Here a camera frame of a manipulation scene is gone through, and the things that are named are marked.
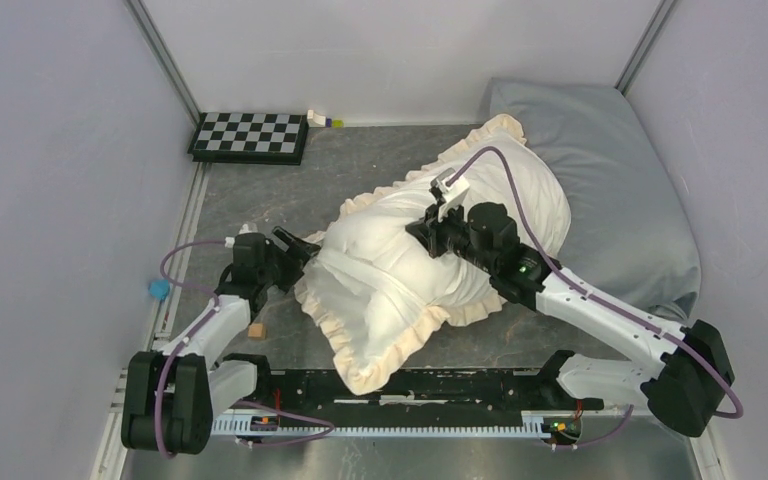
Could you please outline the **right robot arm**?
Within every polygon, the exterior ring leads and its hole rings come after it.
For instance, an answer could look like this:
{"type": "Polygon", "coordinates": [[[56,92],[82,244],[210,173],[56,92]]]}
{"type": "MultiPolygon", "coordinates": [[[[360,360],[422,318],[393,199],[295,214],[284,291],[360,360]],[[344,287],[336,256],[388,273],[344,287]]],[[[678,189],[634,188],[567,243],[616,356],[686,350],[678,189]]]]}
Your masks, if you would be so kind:
{"type": "Polygon", "coordinates": [[[441,215],[437,205],[406,232],[433,257],[454,254],[489,276],[510,303],[562,320],[610,345],[624,360],[561,351],[537,382],[540,400],[562,408],[574,398],[648,409],[664,426],[701,436],[735,380],[720,331],[691,326],[633,308],[594,288],[570,269],[521,242],[501,204],[484,202],[441,215]]]}

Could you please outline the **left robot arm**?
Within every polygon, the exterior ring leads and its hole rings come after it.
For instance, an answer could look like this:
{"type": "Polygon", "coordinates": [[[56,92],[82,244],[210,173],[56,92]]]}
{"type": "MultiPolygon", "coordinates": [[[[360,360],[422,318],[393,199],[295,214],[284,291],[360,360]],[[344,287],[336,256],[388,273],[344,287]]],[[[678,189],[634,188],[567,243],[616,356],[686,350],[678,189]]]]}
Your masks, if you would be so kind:
{"type": "Polygon", "coordinates": [[[120,438],[130,450],[168,458],[197,454],[214,420],[242,403],[276,406],[277,389],[263,355],[226,354],[229,342],[250,327],[271,289],[289,292],[320,251],[282,227],[265,235],[243,227],[222,240],[231,261],[197,318],[160,349],[129,361],[120,438]]]}

